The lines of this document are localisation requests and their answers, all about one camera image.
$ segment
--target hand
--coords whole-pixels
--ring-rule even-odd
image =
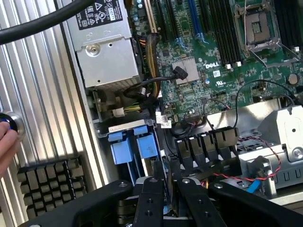
[[[0,178],[14,158],[18,149],[17,132],[9,130],[9,123],[0,122]]]

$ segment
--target red wire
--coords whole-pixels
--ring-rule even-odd
[[[281,160],[280,160],[280,158],[279,158],[279,156],[278,156],[278,154],[263,140],[263,139],[260,139],[260,138],[254,138],[254,137],[252,137],[252,136],[248,136],[247,137],[247,139],[249,139],[249,140],[259,140],[259,141],[261,141],[261,142],[263,142],[272,152],[273,152],[273,154],[276,156],[276,158],[278,159],[278,166],[276,167],[276,170],[275,170],[275,172],[274,173],[272,173],[272,174],[270,174],[270,175],[268,175],[267,177],[257,177],[257,178],[255,178],[255,179],[253,179],[253,178],[247,178],[247,177],[244,177],[244,178],[239,178],[239,177],[235,177],[235,176],[227,176],[227,175],[225,175],[225,174],[214,174],[215,176],[223,176],[224,178],[231,178],[231,179],[235,179],[235,180],[239,180],[239,181],[241,181],[241,180],[246,180],[246,181],[250,181],[250,182],[253,182],[253,181],[255,181],[255,180],[260,180],[260,181],[265,181],[265,180],[267,180],[268,178],[271,178],[271,177],[273,177],[273,176],[275,176],[276,175],[276,173],[281,169]]]

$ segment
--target black knob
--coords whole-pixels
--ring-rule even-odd
[[[18,132],[18,126],[16,122],[7,114],[5,113],[0,113],[0,122],[8,122],[10,127],[9,129],[15,130]]]

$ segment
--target aluminum ribbed surface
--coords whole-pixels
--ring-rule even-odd
[[[51,0],[0,0],[0,28],[54,10]],[[91,187],[102,186],[98,144],[87,129],[60,26],[0,46],[0,110],[18,114],[26,127],[15,162],[1,180],[0,206],[7,226],[27,219],[16,179],[19,167],[82,155]]]

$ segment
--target warning label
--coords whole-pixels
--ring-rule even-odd
[[[80,30],[123,20],[118,0],[95,0],[95,3],[77,14]]]

